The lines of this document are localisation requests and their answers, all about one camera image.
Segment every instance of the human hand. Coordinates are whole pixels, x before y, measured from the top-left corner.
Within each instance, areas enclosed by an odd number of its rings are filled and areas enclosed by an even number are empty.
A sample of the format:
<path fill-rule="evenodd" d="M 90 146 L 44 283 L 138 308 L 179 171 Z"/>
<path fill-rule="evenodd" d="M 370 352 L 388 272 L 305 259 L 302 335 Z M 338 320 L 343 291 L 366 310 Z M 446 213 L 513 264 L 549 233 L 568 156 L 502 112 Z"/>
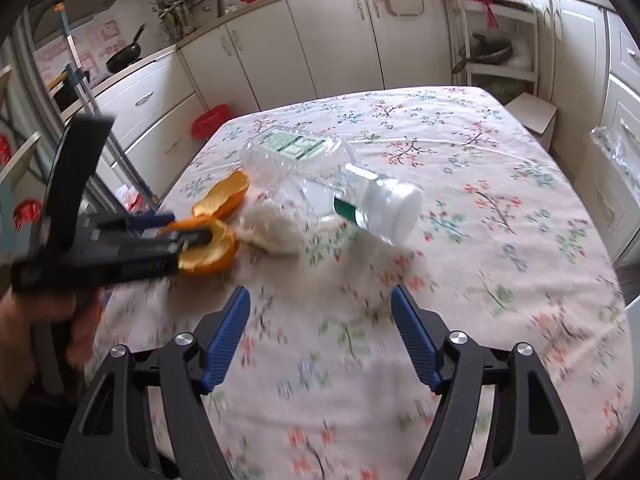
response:
<path fill-rule="evenodd" d="M 100 323 L 102 291 L 96 290 L 71 325 L 66 360 L 81 368 L 94 348 Z M 31 342 L 31 327 L 43 321 L 63 322 L 76 312 L 75 293 L 15 294 L 11 289 L 0 300 L 0 399 L 17 406 L 38 367 Z"/>

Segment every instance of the white box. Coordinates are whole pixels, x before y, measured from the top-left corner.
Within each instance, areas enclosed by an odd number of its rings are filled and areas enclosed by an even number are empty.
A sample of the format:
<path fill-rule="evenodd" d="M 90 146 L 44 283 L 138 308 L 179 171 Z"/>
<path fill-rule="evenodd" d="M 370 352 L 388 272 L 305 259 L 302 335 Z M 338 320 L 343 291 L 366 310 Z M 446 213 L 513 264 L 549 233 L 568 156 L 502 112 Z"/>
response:
<path fill-rule="evenodd" d="M 524 92 L 508 103 L 505 108 L 529 130 L 545 150 L 549 151 L 556 126 L 557 106 Z"/>

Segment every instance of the bottle label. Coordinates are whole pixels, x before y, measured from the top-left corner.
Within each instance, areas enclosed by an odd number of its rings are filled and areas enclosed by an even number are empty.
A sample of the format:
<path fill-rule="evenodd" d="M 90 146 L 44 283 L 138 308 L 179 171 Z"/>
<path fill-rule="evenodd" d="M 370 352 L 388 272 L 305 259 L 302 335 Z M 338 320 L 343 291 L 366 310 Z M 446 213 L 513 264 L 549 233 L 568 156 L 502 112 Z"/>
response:
<path fill-rule="evenodd" d="M 358 222 L 356 221 L 356 206 L 335 196 L 334 209 L 342 218 L 346 218 L 352 224 L 358 225 Z"/>
<path fill-rule="evenodd" d="M 290 158 L 291 160 L 303 160 L 311 158 L 322 148 L 326 139 L 301 135 L 300 130 L 293 132 L 272 128 L 264 133 L 258 141 L 258 145 L 269 152 Z"/>

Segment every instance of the frying pan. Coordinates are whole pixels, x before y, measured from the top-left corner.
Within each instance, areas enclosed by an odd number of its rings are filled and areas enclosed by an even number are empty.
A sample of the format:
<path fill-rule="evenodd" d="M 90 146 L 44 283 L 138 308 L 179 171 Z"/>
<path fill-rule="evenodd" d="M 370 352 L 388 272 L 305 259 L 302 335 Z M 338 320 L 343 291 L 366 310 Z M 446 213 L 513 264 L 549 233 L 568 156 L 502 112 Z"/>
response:
<path fill-rule="evenodd" d="M 127 66 L 140 59 L 140 46 L 138 44 L 138 39 L 145 28 L 146 23 L 140 25 L 133 41 L 109 58 L 107 61 L 107 70 L 109 72 L 112 74 L 118 73 L 120 70 L 124 70 Z"/>
<path fill-rule="evenodd" d="M 511 59 L 513 56 L 513 45 L 507 37 L 498 37 L 488 39 L 483 34 L 474 32 L 472 36 L 478 40 L 471 47 L 470 57 L 463 59 L 453 68 L 452 73 L 462 72 L 467 63 L 483 63 L 487 65 L 500 65 Z M 460 56 L 465 55 L 464 48 L 460 51 Z"/>

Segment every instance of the floral tablecloth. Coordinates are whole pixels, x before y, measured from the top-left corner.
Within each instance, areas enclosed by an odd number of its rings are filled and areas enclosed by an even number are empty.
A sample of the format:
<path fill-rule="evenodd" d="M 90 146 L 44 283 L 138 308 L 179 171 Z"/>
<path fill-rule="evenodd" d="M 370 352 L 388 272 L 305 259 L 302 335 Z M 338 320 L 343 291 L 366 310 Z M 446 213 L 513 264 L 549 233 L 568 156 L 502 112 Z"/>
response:
<path fill-rule="evenodd" d="M 532 343 L 593 474 L 615 448 L 630 404 L 630 333 L 588 213 L 527 131 L 477 88 L 302 103 L 225 124 L 164 208 L 190 216 L 238 166 L 242 143 L 272 124 L 341 136 L 368 168 L 423 186 L 422 215 L 406 244 L 393 248 L 337 222 L 310 232 L 299 257 L 244 247 L 224 274 L 120 286 L 89 377 L 113 344 L 161 346 L 244 285 L 252 297 L 246 331 L 225 382 L 204 400 L 236 476 L 401 480 L 438 402 L 418 382 L 390 318 L 390 291 L 403 282 L 421 307 L 482 345 Z M 151 399 L 159 447 L 170 454 L 161 399 Z M 478 472 L 491 400 L 489 389 L 462 478 Z"/>

